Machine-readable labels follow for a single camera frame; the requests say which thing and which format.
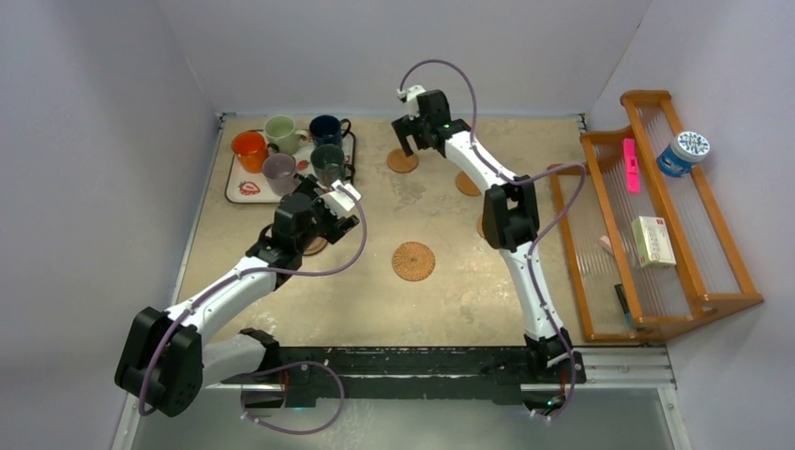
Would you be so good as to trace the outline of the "dark brown wooden coaster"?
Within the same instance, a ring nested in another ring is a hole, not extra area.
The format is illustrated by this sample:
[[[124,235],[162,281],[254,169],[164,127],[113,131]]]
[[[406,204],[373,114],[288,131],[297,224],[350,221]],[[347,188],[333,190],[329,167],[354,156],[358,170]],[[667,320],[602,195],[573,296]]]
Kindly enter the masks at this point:
[[[328,242],[325,238],[317,237],[315,238],[308,247],[304,250],[304,256],[312,256],[320,253],[326,246]]]

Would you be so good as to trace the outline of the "light wooden coaster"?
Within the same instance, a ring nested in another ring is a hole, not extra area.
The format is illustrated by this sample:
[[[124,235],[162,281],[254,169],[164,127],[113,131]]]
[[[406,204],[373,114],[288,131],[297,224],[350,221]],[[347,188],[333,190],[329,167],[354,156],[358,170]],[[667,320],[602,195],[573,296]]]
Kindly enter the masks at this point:
[[[393,149],[386,157],[387,167],[395,173],[410,173],[419,165],[417,155],[407,156],[402,149]]]
[[[480,188],[464,171],[458,172],[455,178],[455,185],[456,188],[465,196],[478,197],[481,195]]]

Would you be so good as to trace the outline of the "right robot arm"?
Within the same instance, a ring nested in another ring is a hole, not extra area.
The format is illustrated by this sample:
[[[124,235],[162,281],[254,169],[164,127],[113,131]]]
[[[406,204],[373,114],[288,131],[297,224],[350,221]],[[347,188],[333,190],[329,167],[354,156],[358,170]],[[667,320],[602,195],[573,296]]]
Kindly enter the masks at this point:
[[[549,297],[541,268],[534,181],[505,168],[479,142],[473,125],[452,118],[442,91],[414,85],[399,90],[397,97],[407,112],[393,121],[392,127],[404,153],[410,156],[417,150],[436,150],[456,164],[482,194],[485,239],[503,258],[520,304],[529,374],[547,382],[569,368],[567,379],[575,382],[576,354]]]

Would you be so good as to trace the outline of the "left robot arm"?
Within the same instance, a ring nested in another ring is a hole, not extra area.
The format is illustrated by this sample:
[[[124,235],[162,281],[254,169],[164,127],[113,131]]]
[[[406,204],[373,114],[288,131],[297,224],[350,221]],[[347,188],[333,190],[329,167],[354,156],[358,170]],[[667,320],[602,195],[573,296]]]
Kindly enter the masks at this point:
[[[318,278],[302,261],[321,238],[333,245],[355,227],[365,229],[361,193],[349,183],[323,189],[313,175],[295,176],[295,189],[283,196],[272,223],[224,276],[188,300],[158,310],[146,307],[129,328],[114,374],[115,384],[138,399],[138,413],[175,417],[206,385],[208,359],[238,360],[255,383],[269,383],[279,358],[269,352],[266,334],[245,330],[221,345],[209,341],[254,302],[274,293],[290,278]]]

